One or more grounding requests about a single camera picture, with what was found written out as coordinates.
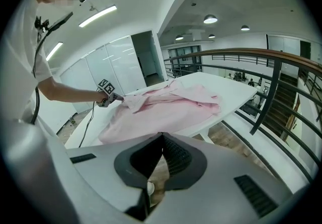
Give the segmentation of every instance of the pink fabric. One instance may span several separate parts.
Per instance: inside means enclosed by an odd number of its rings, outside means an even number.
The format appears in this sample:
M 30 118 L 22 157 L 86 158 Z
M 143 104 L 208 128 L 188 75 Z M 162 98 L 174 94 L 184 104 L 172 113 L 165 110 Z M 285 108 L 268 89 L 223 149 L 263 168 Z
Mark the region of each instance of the pink fabric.
M 218 114 L 219 101 L 202 85 L 184 88 L 179 81 L 141 95 L 125 96 L 99 140 L 111 143 L 156 132 L 174 133 Z

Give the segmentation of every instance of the white t-shirt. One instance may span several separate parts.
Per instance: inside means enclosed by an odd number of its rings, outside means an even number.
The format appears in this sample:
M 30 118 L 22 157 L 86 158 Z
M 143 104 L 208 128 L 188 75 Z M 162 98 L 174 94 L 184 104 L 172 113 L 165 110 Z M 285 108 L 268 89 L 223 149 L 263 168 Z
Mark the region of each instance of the white t-shirt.
M 37 49 L 37 9 L 36 0 L 23 0 L 9 21 L 0 44 L 3 56 L 1 90 L 5 91 L 1 98 L 2 110 L 9 119 L 21 118 L 26 122 L 34 110 L 30 98 L 35 84 L 52 76 L 43 48 L 36 60 L 36 82 L 32 74 Z

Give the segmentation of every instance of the white table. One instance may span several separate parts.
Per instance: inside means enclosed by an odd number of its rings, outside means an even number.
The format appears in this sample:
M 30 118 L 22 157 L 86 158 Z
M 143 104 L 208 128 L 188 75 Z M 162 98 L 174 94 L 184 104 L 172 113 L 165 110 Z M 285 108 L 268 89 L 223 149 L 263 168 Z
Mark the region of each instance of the white table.
M 254 87 L 236 82 L 234 80 L 202 72 L 192 73 L 187 76 L 179 77 L 176 80 L 179 80 L 186 88 L 194 86 L 196 84 L 202 84 L 206 89 L 215 92 L 218 96 L 221 97 L 221 113 L 219 113 L 217 116 L 213 116 L 207 119 L 200 124 L 196 124 L 176 132 L 176 134 L 188 137 L 193 137 L 197 134 L 200 134 L 202 138 L 209 143 L 212 143 L 212 141 L 208 137 L 209 128 L 216 125 L 227 115 L 240 108 L 257 92 L 257 89 Z M 132 92 L 130 94 L 151 91 L 156 88 L 164 87 L 165 83 L 169 82 L 171 81 L 153 85 L 139 91 Z M 82 147 L 102 144 L 98 140 L 98 136 L 101 131 L 107 126 L 108 121 L 112 118 L 117 106 L 120 105 L 120 103 L 120 101 L 115 101 L 108 108 L 100 108 L 98 106 L 94 108 L 94 118 L 88 127 Z M 87 122 L 89 121 L 91 115 L 92 112 L 90 112 L 79 124 L 79 126 L 76 128 L 76 130 L 73 132 L 73 134 L 65 144 L 66 148 L 77 148 L 79 146 L 83 138 Z

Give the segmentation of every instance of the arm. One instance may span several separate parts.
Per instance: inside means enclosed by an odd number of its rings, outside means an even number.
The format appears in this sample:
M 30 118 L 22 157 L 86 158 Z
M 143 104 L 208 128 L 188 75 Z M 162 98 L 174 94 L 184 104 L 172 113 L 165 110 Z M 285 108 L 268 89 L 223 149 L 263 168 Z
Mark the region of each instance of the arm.
M 79 90 L 61 83 L 53 77 L 47 78 L 38 84 L 39 90 L 50 101 L 62 102 L 101 102 L 108 96 L 104 92 Z

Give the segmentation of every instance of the black cable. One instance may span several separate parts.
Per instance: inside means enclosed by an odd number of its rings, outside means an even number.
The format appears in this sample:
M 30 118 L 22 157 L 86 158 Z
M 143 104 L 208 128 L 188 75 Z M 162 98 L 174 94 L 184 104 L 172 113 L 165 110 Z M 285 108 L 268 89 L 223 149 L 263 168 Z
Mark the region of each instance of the black cable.
M 32 72 L 34 74 L 34 78 L 36 78 L 36 59 L 37 59 L 37 55 L 39 54 L 39 51 L 41 49 L 41 46 L 43 45 L 45 39 L 48 37 L 48 35 L 50 34 L 50 32 L 47 32 L 45 37 L 40 41 L 37 49 L 36 49 L 36 53 L 35 53 L 35 59 L 34 59 L 34 67 L 32 69 Z M 39 113 L 39 108 L 40 108 L 40 95 L 39 95 L 39 89 L 38 89 L 38 86 L 36 87 L 35 89 L 35 92 L 36 92 L 36 108 L 35 108 L 35 112 L 34 112 L 34 115 L 32 116 L 32 119 L 30 121 L 30 123 L 32 125 L 35 124 L 36 122 L 36 119 L 38 117 L 38 113 Z
M 82 141 L 80 142 L 80 145 L 78 146 L 78 148 L 80 148 L 80 147 L 81 147 L 81 145 L 82 145 L 82 143 L 83 143 L 83 141 L 84 141 L 84 139 L 85 139 L 86 132 L 87 132 L 87 129 L 88 129 L 89 125 L 90 125 L 90 122 L 91 122 L 91 121 L 93 120 L 93 118 L 94 118 L 94 106 L 95 106 L 95 102 L 93 102 L 92 116 L 91 116 L 91 118 L 89 119 L 89 121 L 88 121 L 88 123 L 87 123 L 87 125 L 86 125 L 86 129 L 85 129 L 85 132 L 84 132 L 84 136 L 83 136 Z

